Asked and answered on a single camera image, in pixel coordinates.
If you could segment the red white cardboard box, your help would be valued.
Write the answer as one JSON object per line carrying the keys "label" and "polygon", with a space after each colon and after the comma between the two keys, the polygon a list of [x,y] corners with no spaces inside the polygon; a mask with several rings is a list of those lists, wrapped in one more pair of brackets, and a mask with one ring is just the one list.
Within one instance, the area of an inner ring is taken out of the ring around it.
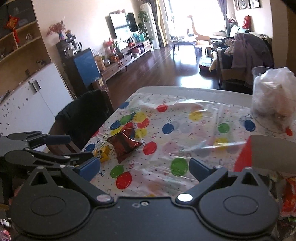
{"label": "red white cardboard box", "polygon": [[273,231],[278,240],[295,240],[295,217],[281,216],[286,179],[295,177],[295,142],[252,135],[234,164],[234,171],[253,168],[267,178],[268,187],[280,206],[280,217]]}

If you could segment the wall television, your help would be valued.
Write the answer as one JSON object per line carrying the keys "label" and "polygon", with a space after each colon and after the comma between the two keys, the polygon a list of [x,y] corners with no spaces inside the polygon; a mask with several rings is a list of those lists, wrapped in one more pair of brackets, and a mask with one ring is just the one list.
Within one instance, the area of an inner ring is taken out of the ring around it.
{"label": "wall television", "polygon": [[133,13],[112,13],[105,17],[112,39],[128,39],[138,31]]}

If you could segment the yellow snack packet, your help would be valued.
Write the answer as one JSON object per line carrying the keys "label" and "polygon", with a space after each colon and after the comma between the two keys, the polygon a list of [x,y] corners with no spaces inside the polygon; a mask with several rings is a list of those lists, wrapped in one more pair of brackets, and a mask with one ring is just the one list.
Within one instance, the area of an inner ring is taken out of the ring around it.
{"label": "yellow snack packet", "polygon": [[109,145],[106,145],[99,149],[95,149],[93,154],[95,157],[99,159],[101,163],[103,163],[109,160],[109,152],[110,152],[110,147]]}

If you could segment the dark red chip bag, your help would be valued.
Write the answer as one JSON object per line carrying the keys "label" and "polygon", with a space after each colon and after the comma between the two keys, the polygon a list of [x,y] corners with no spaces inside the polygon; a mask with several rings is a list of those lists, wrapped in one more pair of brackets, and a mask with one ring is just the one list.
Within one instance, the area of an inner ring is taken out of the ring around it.
{"label": "dark red chip bag", "polygon": [[134,137],[135,130],[133,128],[125,128],[107,139],[114,147],[119,164],[143,144],[143,142],[136,141]]}

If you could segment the blue front dark cabinet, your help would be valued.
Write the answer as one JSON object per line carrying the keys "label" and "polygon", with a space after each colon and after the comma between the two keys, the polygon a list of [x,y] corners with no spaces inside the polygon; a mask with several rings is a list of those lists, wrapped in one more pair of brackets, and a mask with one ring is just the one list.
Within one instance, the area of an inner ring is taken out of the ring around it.
{"label": "blue front dark cabinet", "polygon": [[101,78],[101,74],[91,49],[83,50],[75,36],[58,42],[56,48],[74,94],[79,97],[93,90],[92,84]]}

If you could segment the clear bin with bags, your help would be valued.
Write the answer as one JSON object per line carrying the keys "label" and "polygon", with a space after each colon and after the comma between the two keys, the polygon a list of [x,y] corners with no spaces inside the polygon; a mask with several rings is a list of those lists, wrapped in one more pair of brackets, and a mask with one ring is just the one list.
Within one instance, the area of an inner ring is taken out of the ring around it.
{"label": "clear bin with bags", "polygon": [[252,69],[251,113],[267,130],[284,133],[295,120],[295,75],[288,67]]}

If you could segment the colourful balloon tablecloth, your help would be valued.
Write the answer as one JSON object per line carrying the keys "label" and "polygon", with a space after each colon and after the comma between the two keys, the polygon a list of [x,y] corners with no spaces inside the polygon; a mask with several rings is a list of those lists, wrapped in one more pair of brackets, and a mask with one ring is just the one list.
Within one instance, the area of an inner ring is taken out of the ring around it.
{"label": "colourful balloon tablecloth", "polygon": [[[143,144],[119,164],[107,139],[125,128],[133,128]],[[177,196],[197,183],[189,172],[191,158],[233,170],[250,135],[275,137],[243,106],[135,93],[84,149],[93,153],[109,145],[109,160],[91,183],[111,196]]]}

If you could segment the wooden wall shelf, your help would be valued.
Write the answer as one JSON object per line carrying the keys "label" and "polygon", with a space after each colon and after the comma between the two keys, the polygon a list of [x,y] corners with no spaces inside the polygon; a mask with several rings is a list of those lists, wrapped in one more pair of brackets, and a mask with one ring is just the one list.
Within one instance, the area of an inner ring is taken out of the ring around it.
{"label": "wooden wall shelf", "polygon": [[1,6],[1,96],[13,91],[51,58],[32,1],[5,1]]}

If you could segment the long wooden tv console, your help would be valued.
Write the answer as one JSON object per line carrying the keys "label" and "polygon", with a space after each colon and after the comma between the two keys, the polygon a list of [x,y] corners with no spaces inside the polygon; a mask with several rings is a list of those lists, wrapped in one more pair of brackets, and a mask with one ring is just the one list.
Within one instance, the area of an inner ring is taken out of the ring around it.
{"label": "long wooden tv console", "polygon": [[132,47],[126,47],[118,54],[118,61],[111,63],[101,72],[102,79],[107,81],[121,70],[127,70],[128,65],[152,50],[150,40],[140,41]]}

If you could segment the white sideboard cabinet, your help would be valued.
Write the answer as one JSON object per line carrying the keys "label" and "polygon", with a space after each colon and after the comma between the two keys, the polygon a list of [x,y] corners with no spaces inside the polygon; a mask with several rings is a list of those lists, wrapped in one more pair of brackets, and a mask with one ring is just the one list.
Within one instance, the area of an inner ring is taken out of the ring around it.
{"label": "white sideboard cabinet", "polygon": [[1,135],[48,133],[55,117],[73,100],[55,63],[46,65],[1,104]]}

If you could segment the red snack bag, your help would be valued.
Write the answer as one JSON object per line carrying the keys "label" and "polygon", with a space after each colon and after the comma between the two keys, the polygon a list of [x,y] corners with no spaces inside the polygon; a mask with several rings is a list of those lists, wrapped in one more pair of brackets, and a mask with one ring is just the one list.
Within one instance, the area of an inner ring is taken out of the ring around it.
{"label": "red snack bag", "polygon": [[286,185],[282,196],[281,216],[295,217],[295,202],[295,177],[290,177],[286,179]]}

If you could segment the dark chair with black cloth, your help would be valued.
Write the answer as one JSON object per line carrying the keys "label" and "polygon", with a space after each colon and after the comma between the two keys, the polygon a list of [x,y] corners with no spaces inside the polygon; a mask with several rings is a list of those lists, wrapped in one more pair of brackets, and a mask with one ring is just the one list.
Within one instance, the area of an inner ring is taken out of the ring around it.
{"label": "dark chair with black cloth", "polygon": [[50,135],[69,135],[70,144],[47,145],[47,148],[59,156],[80,152],[113,113],[106,90],[84,93],[56,115],[49,131]]}

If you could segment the sofa with piled clothes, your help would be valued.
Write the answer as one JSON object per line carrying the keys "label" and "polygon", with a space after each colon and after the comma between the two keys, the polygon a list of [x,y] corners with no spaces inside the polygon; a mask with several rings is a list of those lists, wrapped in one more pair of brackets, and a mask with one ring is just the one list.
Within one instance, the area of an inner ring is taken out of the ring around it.
{"label": "sofa with piled clothes", "polygon": [[229,37],[211,43],[214,59],[210,70],[217,70],[220,89],[253,89],[252,69],[274,67],[272,39],[267,35],[232,26]]}

